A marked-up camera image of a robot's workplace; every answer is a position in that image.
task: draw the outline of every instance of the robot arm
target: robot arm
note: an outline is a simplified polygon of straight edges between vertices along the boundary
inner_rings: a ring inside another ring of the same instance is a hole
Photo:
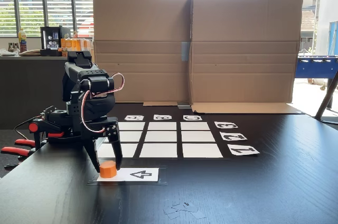
[[[62,83],[67,110],[57,110],[51,106],[44,110],[41,118],[30,123],[36,150],[40,148],[42,132],[46,132],[50,143],[81,141],[99,172],[95,140],[106,136],[114,150],[116,168],[120,169],[123,156],[117,118],[106,115],[115,105],[114,92],[123,87],[124,78],[122,86],[114,89],[113,78],[91,62],[90,52],[73,51],[68,52]]]

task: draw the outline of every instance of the grid of white squares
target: grid of white squares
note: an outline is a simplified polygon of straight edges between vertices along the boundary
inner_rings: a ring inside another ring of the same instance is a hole
[[[145,122],[120,122],[120,141],[124,157],[133,157]],[[183,157],[222,158],[207,122],[181,122]],[[101,144],[98,157],[115,157],[110,144]],[[140,158],[176,158],[176,122],[149,122]]]

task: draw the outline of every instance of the yellow bottle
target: yellow bottle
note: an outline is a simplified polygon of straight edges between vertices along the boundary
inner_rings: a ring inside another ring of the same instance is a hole
[[[26,32],[23,30],[23,28],[19,31],[19,43],[20,43],[20,53],[27,50],[27,41],[26,41]]]

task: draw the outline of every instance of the window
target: window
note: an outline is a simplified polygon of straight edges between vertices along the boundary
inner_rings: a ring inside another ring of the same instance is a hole
[[[39,37],[40,27],[59,25],[93,37],[93,0],[0,0],[0,37],[17,36],[21,27]]]

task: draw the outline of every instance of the dark table surface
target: dark table surface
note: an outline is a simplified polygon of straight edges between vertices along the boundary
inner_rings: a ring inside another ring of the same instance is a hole
[[[191,110],[119,104],[114,115],[172,115]],[[164,185],[90,185],[97,174],[78,144],[46,144],[0,180],[0,223],[338,223],[338,132],[307,115],[202,115],[233,122],[260,154],[218,160],[125,159],[163,167]],[[191,201],[170,220],[166,200]]]

